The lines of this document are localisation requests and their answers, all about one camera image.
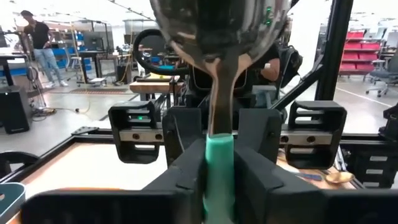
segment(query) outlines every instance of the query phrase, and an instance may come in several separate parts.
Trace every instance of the metal pole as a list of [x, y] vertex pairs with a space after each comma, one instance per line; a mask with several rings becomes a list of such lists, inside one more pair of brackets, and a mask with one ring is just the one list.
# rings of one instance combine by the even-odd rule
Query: metal pole
[[324, 74], [318, 81], [315, 100], [333, 100], [335, 95], [353, 2], [354, 0], [334, 0], [332, 2], [330, 21], [326, 32]]
[[106, 25], [106, 23], [104, 23], [104, 24], [105, 24], [105, 37], [106, 37], [106, 51], [108, 52], [109, 49], [110, 49], [109, 36], [108, 36], [108, 26]]

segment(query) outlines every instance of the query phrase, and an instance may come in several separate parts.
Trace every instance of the wooden table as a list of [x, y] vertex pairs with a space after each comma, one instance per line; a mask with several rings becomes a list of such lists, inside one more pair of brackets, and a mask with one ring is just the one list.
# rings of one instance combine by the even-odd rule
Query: wooden table
[[[169, 76], [158, 75], [151, 73], [147, 79], [153, 78], [164, 78], [165, 81], [170, 80]], [[184, 86], [184, 83], [177, 83], [174, 87], [174, 93], [180, 92], [181, 88]], [[140, 94], [141, 101], [148, 101], [150, 99], [151, 94], [160, 93], [166, 94], [167, 97], [167, 107], [170, 108], [170, 94], [173, 93], [173, 86], [170, 85], [169, 82], [133, 82], [130, 84], [130, 90], [133, 93]]]
[[[284, 169], [295, 169], [286, 164], [283, 158], [280, 158], [277, 164]], [[144, 165], [121, 162], [113, 144], [75, 143], [21, 183], [26, 187], [26, 199], [41, 192], [64, 188], [141, 190], [166, 169], [163, 146], [160, 148], [158, 159]], [[301, 172], [320, 174], [317, 170]], [[324, 180], [304, 180], [321, 189], [355, 189], [350, 183], [333, 185]], [[20, 224], [17, 215], [7, 224]]]

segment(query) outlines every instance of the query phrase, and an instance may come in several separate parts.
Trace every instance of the speaker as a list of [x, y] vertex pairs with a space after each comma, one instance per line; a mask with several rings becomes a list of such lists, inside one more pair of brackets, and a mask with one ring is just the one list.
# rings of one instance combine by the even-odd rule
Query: speaker
[[32, 108], [23, 87], [0, 88], [0, 121], [7, 134], [29, 131], [32, 124]]

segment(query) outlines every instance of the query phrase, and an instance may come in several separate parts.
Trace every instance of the workbench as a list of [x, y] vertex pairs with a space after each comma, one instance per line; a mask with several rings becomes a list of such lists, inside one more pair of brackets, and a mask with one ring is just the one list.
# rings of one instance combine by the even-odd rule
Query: workbench
[[[28, 199], [35, 194], [55, 189], [140, 190], [167, 169], [163, 146], [160, 147], [157, 160], [151, 164], [126, 164], [118, 158], [109, 122], [97, 121], [92, 126], [100, 126], [101, 129], [96, 130], [96, 134], [74, 135], [66, 139], [43, 155], [37, 164], [25, 169], [19, 168], [1, 182], [24, 184]], [[278, 159], [277, 164], [286, 170], [295, 169], [286, 164], [283, 157]], [[337, 172], [335, 168], [328, 171]], [[324, 176], [319, 170], [300, 172]], [[321, 189], [360, 188], [356, 179], [344, 184], [303, 180]], [[20, 224], [17, 215], [8, 224]]]
[[[169, 108], [171, 105], [170, 102], [170, 94], [173, 93], [173, 86], [170, 85], [170, 76], [157, 75], [151, 73], [149, 77], [146, 79], [164, 79], [164, 82], [138, 82], [135, 81], [130, 84], [130, 90], [133, 93], [140, 94], [141, 101], [150, 100], [150, 95], [155, 93], [166, 94], [167, 97], [167, 107]], [[176, 83], [174, 86], [174, 93], [180, 92], [181, 88], [184, 86], [184, 83]]]

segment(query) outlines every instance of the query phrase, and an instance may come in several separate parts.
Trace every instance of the blue bin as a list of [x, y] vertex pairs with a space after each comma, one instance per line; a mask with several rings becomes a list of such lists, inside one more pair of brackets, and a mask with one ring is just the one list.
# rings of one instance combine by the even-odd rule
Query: blue bin
[[[26, 75], [26, 68], [15, 68], [11, 69], [11, 76], [20, 76], [20, 75]], [[4, 77], [4, 71], [0, 71], [0, 77]]]

